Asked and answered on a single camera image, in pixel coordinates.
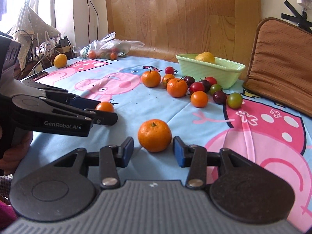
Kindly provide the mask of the left hand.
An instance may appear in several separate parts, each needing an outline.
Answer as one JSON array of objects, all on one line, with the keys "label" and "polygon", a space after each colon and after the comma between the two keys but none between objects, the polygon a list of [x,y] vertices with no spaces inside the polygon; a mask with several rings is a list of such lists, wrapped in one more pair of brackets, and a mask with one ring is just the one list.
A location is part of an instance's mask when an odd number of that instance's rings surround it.
[{"label": "left hand", "polygon": [[21,160],[26,156],[33,139],[33,132],[28,132],[21,139],[21,142],[4,152],[1,159],[1,170],[5,175],[14,174]]}]

